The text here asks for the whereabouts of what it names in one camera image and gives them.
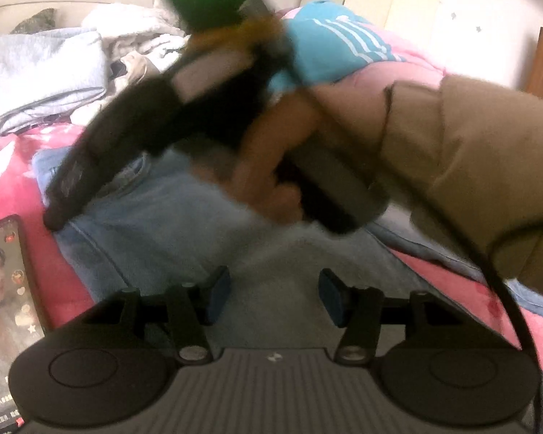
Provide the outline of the right hand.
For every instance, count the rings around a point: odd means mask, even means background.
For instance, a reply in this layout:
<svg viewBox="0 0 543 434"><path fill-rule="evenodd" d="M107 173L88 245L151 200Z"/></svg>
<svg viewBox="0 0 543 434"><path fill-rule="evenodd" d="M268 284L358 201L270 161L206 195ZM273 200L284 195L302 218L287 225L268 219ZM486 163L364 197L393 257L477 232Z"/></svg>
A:
<svg viewBox="0 0 543 434"><path fill-rule="evenodd" d="M251 125L227 166L194 160L192 173L261 216L293 224L303 218L301 194L275 175L284 156L316 136L352 170L369 178L386 115L382 90L365 94L335 84L299 89L281 97Z"/></svg>

